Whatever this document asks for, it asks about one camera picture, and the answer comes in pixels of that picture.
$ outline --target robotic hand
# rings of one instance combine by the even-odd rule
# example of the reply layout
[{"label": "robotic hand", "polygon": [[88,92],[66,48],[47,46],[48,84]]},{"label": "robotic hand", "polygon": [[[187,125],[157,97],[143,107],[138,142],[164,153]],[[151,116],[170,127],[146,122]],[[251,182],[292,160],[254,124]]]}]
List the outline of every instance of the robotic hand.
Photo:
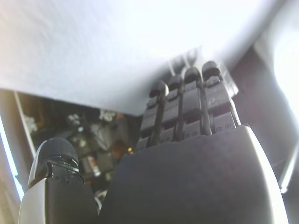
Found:
[{"label": "robotic hand", "polygon": [[43,143],[32,165],[20,224],[287,224],[269,161],[240,125],[214,62],[149,94],[135,153],[125,156],[97,216],[71,145]]}]

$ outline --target back of robotic hand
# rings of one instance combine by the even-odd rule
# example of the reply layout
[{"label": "back of robotic hand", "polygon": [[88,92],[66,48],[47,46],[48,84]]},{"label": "back of robotic hand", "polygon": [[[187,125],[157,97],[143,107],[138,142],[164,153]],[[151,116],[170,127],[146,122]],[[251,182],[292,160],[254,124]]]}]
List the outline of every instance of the back of robotic hand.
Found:
[{"label": "back of robotic hand", "polygon": [[221,71],[159,82],[149,94],[135,153],[118,165],[99,217],[62,139],[44,142],[21,203],[20,224],[287,224],[269,161],[240,125]]}]

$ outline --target bright light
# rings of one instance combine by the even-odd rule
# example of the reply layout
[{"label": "bright light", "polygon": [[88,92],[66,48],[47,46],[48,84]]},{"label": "bright light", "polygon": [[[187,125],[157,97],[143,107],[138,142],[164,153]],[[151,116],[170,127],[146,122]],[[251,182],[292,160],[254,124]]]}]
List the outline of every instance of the bright light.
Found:
[{"label": "bright light", "polygon": [[13,159],[13,156],[12,156],[10,148],[9,148],[9,144],[7,141],[7,137],[5,134],[1,116],[0,116],[0,135],[2,138],[4,150],[5,150],[6,157],[7,157],[8,163],[9,163],[9,167],[10,167],[13,179],[14,179],[15,186],[17,188],[20,200],[22,200],[22,198],[24,196],[24,191],[23,191],[22,186],[20,185],[19,181],[16,178],[16,176],[18,175],[18,171],[17,171],[17,168],[15,167],[14,159]]},{"label": "bright light", "polygon": [[277,45],[274,54],[274,72],[290,108],[299,121],[299,32],[290,32]]}]

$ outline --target gray robotic hand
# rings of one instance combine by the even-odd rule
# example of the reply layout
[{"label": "gray robotic hand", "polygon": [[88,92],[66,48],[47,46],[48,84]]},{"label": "gray robotic hand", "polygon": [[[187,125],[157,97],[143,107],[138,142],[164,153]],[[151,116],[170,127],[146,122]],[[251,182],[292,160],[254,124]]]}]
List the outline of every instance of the gray robotic hand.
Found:
[{"label": "gray robotic hand", "polygon": [[71,145],[43,143],[20,224],[287,224],[278,183],[257,138],[240,124],[221,71],[159,82],[135,153],[118,165],[100,215]]}]

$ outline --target blue light strip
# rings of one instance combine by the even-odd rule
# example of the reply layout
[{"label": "blue light strip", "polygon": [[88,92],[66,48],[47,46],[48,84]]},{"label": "blue light strip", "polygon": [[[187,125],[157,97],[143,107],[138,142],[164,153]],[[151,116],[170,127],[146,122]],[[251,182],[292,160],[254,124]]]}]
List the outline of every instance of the blue light strip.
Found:
[{"label": "blue light strip", "polygon": [[5,150],[6,157],[7,157],[8,163],[9,163],[11,174],[12,174],[13,179],[14,179],[15,186],[17,188],[20,200],[22,200],[22,198],[24,196],[24,191],[23,191],[22,186],[20,185],[19,181],[16,178],[16,176],[18,175],[18,171],[17,171],[17,168],[15,167],[14,159],[13,159],[13,156],[12,156],[10,148],[9,148],[9,144],[8,144],[8,141],[7,141],[7,137],[6,137],[6,134],[5,134],[5,130],[4,130],[4,126],[3,126],[3,123],[2,123],[1,116],[0,116],[0,135],[1,135],[1,138],[2,138],[2,142],[3,142],[3,145],[4,145],[4,150]]}]

